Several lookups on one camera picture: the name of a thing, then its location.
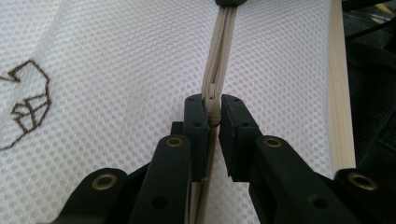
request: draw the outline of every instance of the wood grain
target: wood grain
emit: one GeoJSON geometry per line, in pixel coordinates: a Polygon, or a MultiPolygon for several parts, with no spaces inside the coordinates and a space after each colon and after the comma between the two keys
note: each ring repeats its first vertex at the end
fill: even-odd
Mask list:
{"type": "Polygon", "coordinates": [[[332,149],[332,167],[334,171],[337,171],[356,166],[341,0],[332,1],[329,44],[330,102],[328,123],[332,149]]]}

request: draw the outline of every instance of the black plastic part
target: black plastic part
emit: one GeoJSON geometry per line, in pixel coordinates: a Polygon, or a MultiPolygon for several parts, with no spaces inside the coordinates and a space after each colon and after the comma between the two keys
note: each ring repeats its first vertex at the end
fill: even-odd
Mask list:
{"type": "Polygon", "coordinates": [[[113,220],[113,204],[123,187],[127,174],[118,169],[101,169],[85,177],[76,190],[70,195],[61,214],[52,224],[102,224],[113,220]],[[109,189],[98,190],[92,182],[100,175],[112,174],[117,177],[116,183],[109,189]]]}
{"type": "Polygon", "coordinates": [[[172,122],[171,134],[183,134],[183,121],[172,122]]]}
{"type": "Polygon", "coordinates": [[[261,136],[259,126],[239,98],[221,96],[219,141],[234,182],[248,182],[255,140],[261,136]]]}
{"type": "Polygon", "coordinates": [[[134,210],[134,205],[142,187],[143,180],[146,177],[149,165],[150,163],[128,175],[118,199],[114,203],[113,212],[106,223],[127,223],[134,210]]]}
{"type": "Polygon", "coordinates": [[[128,223],[188,223],[190,189],[190,140],[166,136],[154,152],[128,223]]]}
{"type": "MultiPolygon", "coordinates": [[[[173,130],[179,130],[173,124],[173,130]]],[[[184,101],[183,135],[191,141],[191,175],[193,182],[206,180],[207,136],[209,124],[202,94],[192,95],[184,101]]]]}
{"type": "Polygon", "coordinates": [[[261,223],[360,223],[285,140],[260,136],[255,142],[250,197],[258,211],[276,208],[258,212],[261,223]],[[266,144],[274,140],[280,144],[266,144]]]}
{"type": "Polygon", "coordinates": [[[216,4],[221,7],[239,7],[247,0],[216,0],[216,4]]]}
{"type": "Polygon", "coordinates": [[[374,176],[356,169],[340,170],[334,185],[338,197],[353,213],[359,214],[362,223],[396,223],[396,192],[374,176]]]}

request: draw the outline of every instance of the metal grommet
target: metal grommet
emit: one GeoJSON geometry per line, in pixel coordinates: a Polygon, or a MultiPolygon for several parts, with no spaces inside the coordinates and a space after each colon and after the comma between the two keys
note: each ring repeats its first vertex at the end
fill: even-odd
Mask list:
{"type": "Polygon", "coordinates": [[[97,190],[104,190],[113,187],[117,183],[117,176],[113,174],[104,174],[99,175],[92,181],[92,187],[97,190]],[[105,184],[99,183],[104,178],[109,178],[109,182],[107,181],[105,184]]]}
{"type": "Polygon", "coordinates": [[[169,147],[180,147],[183,145],[183,140],[177,137],[169,138],[166,140],[166,145],[169,147]]]}
{"type": "Polygon", "coordinates": [[[267,145],[268,147],[281,147],[282,146],[282,142],[280,142],[278,139],[273,138],[273,137],[265,138],[264,144],[267,145]]]}
{"type": "Polygon", "coordinates": [[[378,185],[375,183],[375,181],[365,175],[361,175],[358,173],[350,173],[347,176],[347,178],[352,184],[354,184],[355,186],[361,189],[367,189],[367,190],[378,189],[378,185]]]}

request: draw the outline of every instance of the white perforated sheet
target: white perforated sheet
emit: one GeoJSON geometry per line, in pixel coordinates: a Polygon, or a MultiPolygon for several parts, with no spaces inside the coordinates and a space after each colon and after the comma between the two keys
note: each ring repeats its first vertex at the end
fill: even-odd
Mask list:
{"type": "Polygon", "coordinates": [[[1,5],[0,222],[50,222],[84,176],[131,173],[183,120],[184,99],[202,87],[219,8],[212,0],[1,5]],[[7,75],[13,69],[21,82],[7,75]]]}
{"type": "MultiPolygon", "coordinates": [[[[237,9],[223,88],[245,102],[263,134],[286,139],[326,176],[330,8],[330,0],[248,0],[237,9]]],[[[215,161],[206,223],[258,223],[248,185],[224,177],[220,153],[215,161]]]]}

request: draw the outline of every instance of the clamp jaw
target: clamp jaw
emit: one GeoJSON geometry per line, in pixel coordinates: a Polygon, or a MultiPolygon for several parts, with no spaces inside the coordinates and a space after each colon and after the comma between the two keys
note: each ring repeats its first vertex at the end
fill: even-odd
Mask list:
{"type": "MultiPolygon", "coordinates": [[[[202,95],[185,101],[184,122],[130,175],[101,169],[84,178],[51,223],[189,223],[191,182],[205,182],[209,133],[202,95]]],[[[228,174],[248,182],[261,223],[396,223],[396,193],[362,171],[330,180],[285,140],[265,136],[242,100],[221,97],[219,141],[228,174]]]]}

